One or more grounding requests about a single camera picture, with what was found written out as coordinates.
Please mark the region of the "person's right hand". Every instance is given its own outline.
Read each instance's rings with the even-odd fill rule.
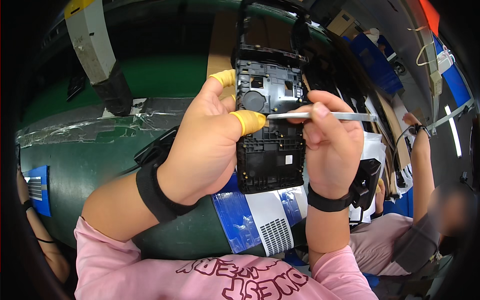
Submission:
[[[408,126],[413,126],[415,124],[421,125],[420,121],[411,112],[406,113],[402,120]]]
[[[312,118],[289,121],[304,122],[310,186],[325,198],[339,199],[348,193],[357,174],[363,150],[363,129],[358,121],[339,121],[330,114],[331,111],[353,112],[337,96],[326,91],[311,91],[307,97],[313,105],[293,112],[310,112]]]

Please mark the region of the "black tape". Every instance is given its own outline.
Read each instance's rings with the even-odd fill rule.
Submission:
[[[118,61],[113,65],[110,77],[92,87],[109,112],[118,117],[130,114],[133,96]]]

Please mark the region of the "wrist strap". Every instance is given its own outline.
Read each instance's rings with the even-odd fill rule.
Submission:
[[[24,208],[25,211],[27,211],[30,207],[33,207],[32,206],[32,201],[30,201],[30,199],[28,199],[27,201],[25,201],[22,204],[22,207]]]
[[[149,164],[140,169],[136,175],[137,189],[146,207],[160,223],[175,220],[197,206],[181,205],[168,199],[158,185],[156,164]]]
[[[427,136],[428,136],[428,139],[430,139],[432,137],[432,135],[430,135],[430,132],[428,131],[427,127],[423,126],[423,125],[418,125],[418,124],[415,124],[415,129],[414,129],[414,135],[416,136],[420,130],[425,130],[425,132],[427,133]]]
[[[347,208],[352,203],[352,193],[348,192],[340,199],[328,199],[317,194],[310,184],[308,184],[308,204],[323,212],[339,212]]]

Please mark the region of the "maroon lettering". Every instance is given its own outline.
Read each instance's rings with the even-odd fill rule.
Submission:
[[[273,281],[275,281],[276,285],[284,295],[288,296],[293,294],[293,291],[299,290],[299,287],[297,287],[285,273],[278,275]]]
[[[232,280],[230,288],[224,288],[222,296],[227,300],[242,300],[243,298],[243,279],[237,278]]]
[[[262,300],[279,300],[282,294],[276,288],[273,280],[266,280],[258,283],[260,295]]]
[[[192,271],[193,269],[193,265],[196,263],[197,261],[193,261],[193,262],[190,262],[188,264],[186,264],[185,266],[181,267],[180,269],[178,269],[177,271],[175,271],[176,273],[185,273],[185,274],[188,274]]]
[[[251,268],[242,268],[239,271],[236,272],[238,276],[244,277],[244,278],[251,278],[251,279],[257,279],[258,278],[258,271],[255,267]]]
[[[198,265],[195,266],[194,270],[202,273],[204,275],[212,275],[215,271],[217,265],[216,258],[205,258],[200,261]]]
[[[299,287],[303,286],[308,281],[308,276],[300,273],[295,268],[291,268],[290,270],[288,270],[287,276]]]
[[[258,285],[255,281],[249,280],[245,284],[245,299],[259,300]]]
[[[218,268],[216,270],[216,275],[217,276],[227,276],[230,278],[235,277],[235,272],[238,271],[238,267],[235,266],[234,264],[218,264]]]

